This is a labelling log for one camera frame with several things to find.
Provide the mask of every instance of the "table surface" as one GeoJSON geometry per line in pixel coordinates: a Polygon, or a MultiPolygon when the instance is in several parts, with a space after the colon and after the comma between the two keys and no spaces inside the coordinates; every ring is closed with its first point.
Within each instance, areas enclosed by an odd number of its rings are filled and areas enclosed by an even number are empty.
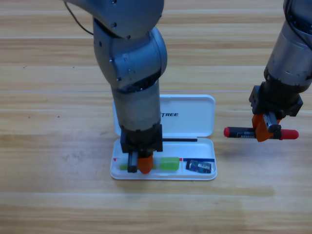
{"type": "MultiPolygon", "coordinates": [[[[283,0],[167,0],[162,94],[216,99],[213,181],[117,181],[112,94],[59,0],[0,0],[0,233],[312,233],[312,93],[296,141],[227,139],[282,27],[283,0]]],[[[92,30],[90,15],[73,7],[92,30]]]]}

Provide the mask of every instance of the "red pen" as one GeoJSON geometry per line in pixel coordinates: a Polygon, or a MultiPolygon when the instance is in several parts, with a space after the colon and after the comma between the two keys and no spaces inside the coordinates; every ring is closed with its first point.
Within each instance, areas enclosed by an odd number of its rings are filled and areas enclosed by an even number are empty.
{"type": "MultiPolygon", "coordinates": [[[[254,128],[227,127],[223,133],[228,138],[256,138],[254,128]]],[[[281,129],[280,132],[274,133],[271,139],[296,140],[298,137],[299,132],[296,130],[281,129]]]]}

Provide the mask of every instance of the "orange part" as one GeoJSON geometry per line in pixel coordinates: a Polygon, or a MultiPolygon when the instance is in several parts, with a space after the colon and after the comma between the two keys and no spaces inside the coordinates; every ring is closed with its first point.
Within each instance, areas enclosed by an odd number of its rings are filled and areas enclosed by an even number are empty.
{"type": "Polygon", "coordinates": [[[153,154],[149,157],[139,158],[137,168],[143,173],[148,174],[153,168],[153,154]]]}
{"type": "Polygon", "coordinates": [[[254,115],[252,122],[253,122],[253,128],[256,129],[259,122],[261,121],[261,119],[263,119],[263,115],[254,115]]]}
{"type": "Polygon", "coordinates": [[[254,115],[252,121],[253,121],[253,128],[255,129],[255,135],[256,135],[258,142],[263,142],[273,137],[273,133],[269,133],[267,129],[263,115],[254,115]]]}

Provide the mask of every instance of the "white plastic case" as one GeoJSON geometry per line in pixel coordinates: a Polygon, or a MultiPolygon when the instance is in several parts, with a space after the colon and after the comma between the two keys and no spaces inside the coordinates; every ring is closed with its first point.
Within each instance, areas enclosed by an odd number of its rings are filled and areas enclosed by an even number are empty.
{"type": "MultiPolygon", "coordinates": [[[[163,138],[187,138],[197,141],[163,142],[163,152],[154,152],[153,158],[179,157],[177,171],[151,170],[147,175],[140,171],[128,173],[121,170],[127,164],[128,154],[121,150],[120,139],[114,143],[111,176],[115,179],[149,180],[211,180],[217,175],[214,144],[210,136],[214,131],[215,99],[209,95],[160,95],[163,138]],[[188,160],[208,162],[211,173],[204,174],[186,169],[188,160]]],[[[121,135],[113,103],[115,132],[121,135]]]]}

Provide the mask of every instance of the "gray robot arm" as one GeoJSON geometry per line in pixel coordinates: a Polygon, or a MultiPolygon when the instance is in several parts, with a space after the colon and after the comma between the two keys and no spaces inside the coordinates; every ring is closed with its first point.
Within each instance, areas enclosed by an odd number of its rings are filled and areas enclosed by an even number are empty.
{"type": "MultiPolygon", "coordinates": [[[[265,82],[249,98],[271,134],[281,129],[277,119],[297,115],[303,105],[299,93],[312,83],[312,0],[284,0],[284,11],[286,21],[265,68],[265,82]]],[[[258,141],[270,137],[259,132],[264,135],[257,134],[258,141]]]]}
{"type": "Polygon", "coordinates": [[[128,172],[136,172],[138,160],[162,151],[158,79],[167,66],[167,50],[155,25],[164,0],[64,2],[94,18],[95,55],[112,88],[128,172]]]}

